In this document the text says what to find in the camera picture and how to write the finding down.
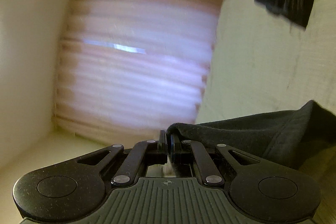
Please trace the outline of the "pink window curtain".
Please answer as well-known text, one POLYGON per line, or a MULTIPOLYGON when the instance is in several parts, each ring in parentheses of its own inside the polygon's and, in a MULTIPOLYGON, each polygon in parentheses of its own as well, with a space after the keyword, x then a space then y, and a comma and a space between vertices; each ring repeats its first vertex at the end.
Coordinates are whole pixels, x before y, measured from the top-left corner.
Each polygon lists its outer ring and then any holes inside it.
POLYGON ((54 121, 100 141, 153 138, 198 115, 223 0, 72 0, 54 121))

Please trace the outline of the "black fleece pants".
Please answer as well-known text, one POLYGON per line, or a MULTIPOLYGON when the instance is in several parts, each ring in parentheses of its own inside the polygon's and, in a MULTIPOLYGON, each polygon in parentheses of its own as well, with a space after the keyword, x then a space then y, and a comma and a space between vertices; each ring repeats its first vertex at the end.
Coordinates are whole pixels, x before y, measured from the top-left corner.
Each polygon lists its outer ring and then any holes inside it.
POLYGON ((170 135, 223 143, 254 156, 299 169, 320 151, 335 146, 335 115, 311 100, 298 110, 261 113, 201 124, 175 123, 170 135))

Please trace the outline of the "white striped bed quilt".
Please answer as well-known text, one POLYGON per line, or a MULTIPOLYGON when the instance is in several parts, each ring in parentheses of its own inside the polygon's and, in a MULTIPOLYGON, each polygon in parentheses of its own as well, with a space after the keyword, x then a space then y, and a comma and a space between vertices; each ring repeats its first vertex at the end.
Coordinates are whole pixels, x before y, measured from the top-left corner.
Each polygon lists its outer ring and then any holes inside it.
MULTIPOLYGON (((335 115, 335 0, 314 0, 306 28, 255 0, 224 0, 197 123, 298 110, 335 115)), ((335 223, 335 146, 298 169, 319 183, 316 223, 335 223)))

